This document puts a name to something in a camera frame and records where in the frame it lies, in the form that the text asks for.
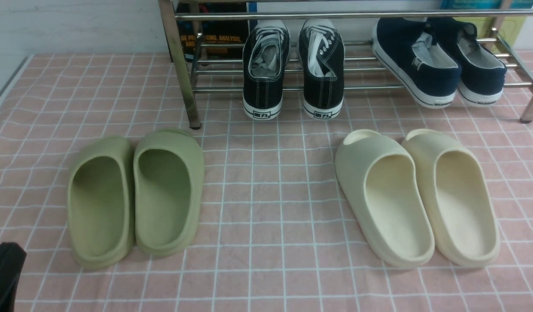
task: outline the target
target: book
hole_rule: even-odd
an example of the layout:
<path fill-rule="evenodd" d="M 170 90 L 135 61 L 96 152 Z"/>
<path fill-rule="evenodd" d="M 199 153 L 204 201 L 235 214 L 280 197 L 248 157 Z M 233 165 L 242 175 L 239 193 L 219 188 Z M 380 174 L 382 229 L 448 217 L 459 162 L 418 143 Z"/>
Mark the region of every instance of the book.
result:
<path fill-rule="evenodd" d="M 490 10 L 498 9 L 500 5 L 501 0 L 442 0 L 440 8 L 443 10 Z M 513 0 L 510 8 L 530 9 L 532 5 L 533 0 Z M 491 17 L 463 17 L 457 20 L 473 23 L 478 28 L 478 37 L 484 37 L 489 34 L 493 19 Z M 500 35 L 512 46 L 525 21 L 525 16 L 507 16 L 499 29 Z"/>
<path fill-rule="evenodd" d="M 187 3 L 180 3 L 176 9 L 178 13 L 189 12 Z M 257 12 L 256 2 L 236 3 L 200 3 L 201 13 L 246 13 Z M 245 43 L 250 29 L 256 26 L 256 20 L 221 20 L 202 22 L 205 43 Z M 188 20 L 178 21 L 181 44 L 185 59 L 193 60 L 195 51 L 195 34 L 193 23 Z M 207 59 L 241 59 L 242 48 L 207 48 Z"/>

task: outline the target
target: brand logo on sneaker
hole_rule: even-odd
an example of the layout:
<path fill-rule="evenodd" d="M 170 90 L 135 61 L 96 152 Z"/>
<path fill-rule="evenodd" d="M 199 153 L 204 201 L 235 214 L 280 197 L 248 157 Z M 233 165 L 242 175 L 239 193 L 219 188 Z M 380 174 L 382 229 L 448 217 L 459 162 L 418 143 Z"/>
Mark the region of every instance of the brand logo on sneaker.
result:
<path fill-rule="evenodd" d="M 423 63 L 424 62 L 418 57 L 416 59 L 413 59 L 413 66 L 417 68 L 417 71 L 420 71 L 420 65 L 422 65 Z"/>
<path fill-rule="evenodd" d="M 253 110 L 254 119 L 268 119 L 270 116 L 272 116 L 271 112 L 257 112 L 256 110 Z"/>
<path fill-rule="evenodd" d="M 313 116 L 316 119 L 330 119 L 332 116 L 334 116 L 334 112 L 329 113 L 321 113 L 321 112 L 314 112 Z"/>

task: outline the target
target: floor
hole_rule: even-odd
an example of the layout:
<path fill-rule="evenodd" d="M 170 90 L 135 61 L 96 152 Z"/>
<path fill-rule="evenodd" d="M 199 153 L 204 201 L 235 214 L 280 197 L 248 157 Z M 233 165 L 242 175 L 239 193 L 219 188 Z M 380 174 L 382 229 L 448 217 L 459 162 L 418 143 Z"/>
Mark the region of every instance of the floor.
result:
<path fill-rule="evenodd" d="M 533 69 L 533 51 L 521 55 Z M 0 109 L 0 242 L 28 253 L 17 312 L 533 311 L 533 123 L 518 123 L 526 90 L 508 89 L 490 109 L 457 97 L 443 110 L 401 91 L 348 93 L 329 122 L 310 120 L 297 93 L 271 122 L 251 122 L 241 95 L 200 95 L 204 126 L 191 133 L 207 172 L 193 244 L 166 258 L 134 249 L 84 272 L 66 228 L 70 158 L 102 136 L 136 144 L 155 129 L 189 129 L 175 73 L 164 54 L 37 55 L 21 75 Z M 476 154 L 501 230 L 494 264 L 461 268 L 436 252 L 402 270 L 373 254 L 332 164 L 344 136 L 362 128 L 397 140 L 440 130 Z"/>

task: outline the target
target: navy slip-on shoe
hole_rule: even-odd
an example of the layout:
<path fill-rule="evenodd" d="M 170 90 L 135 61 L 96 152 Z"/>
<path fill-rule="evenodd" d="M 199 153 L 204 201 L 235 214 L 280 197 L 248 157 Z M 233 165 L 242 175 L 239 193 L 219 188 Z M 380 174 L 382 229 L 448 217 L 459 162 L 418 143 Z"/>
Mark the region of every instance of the navy slip-on shoe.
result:
<path fill-rule="evenodd" d="M 372 31 L 372 51 L 427 108 L 451 104 L 461 67 L 438 44 L 431 26 L 404 18 L 381 18 Z"/>
<path fill-rule="evenodd" d="M 459 93 L 469 105 L 486 107 L 495 104 L 503 93 L 507 68 L 477 41 L 478 31 L 472 23 L 452 17 L 428 18 L 445 49 L 461 66 Z"/>

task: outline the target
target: slide sandal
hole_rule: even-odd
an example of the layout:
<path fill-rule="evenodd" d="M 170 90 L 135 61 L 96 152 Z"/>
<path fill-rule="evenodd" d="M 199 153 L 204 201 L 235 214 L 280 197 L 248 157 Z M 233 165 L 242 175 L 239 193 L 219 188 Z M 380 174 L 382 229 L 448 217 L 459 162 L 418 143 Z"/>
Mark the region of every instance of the slide sandal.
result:
<path fill-rule="evenodd" d="M 188 133 L 158 130 L 134 156 L 136 240 L 148 254 L 184 250 L 195 237 L 205 177 L 203 151 Z"/>
<path fill-rule="evenodd" d="M 356 130 L 339 146 L 335 164 L 339 184 L 372 250 L 396 267 L 426 263 L 434 253 L 434 235 L 409 153 L 387 136 Z"/>
<path fill-rule="evenodd" d="M 100 139 L 77 155 L 68 181 L 68 229 L 76 261 L 97 270 L 134 245 L 133 148 L 121 136 Z"/>
<path fill-rule="evenodd" d="M 481 267 L 499 253 L 499 232 L 480 163 L 441 132 L 417 129 L 402 142 L 417 166 L 417 182 L 436 246 L 458 265 Z"/>

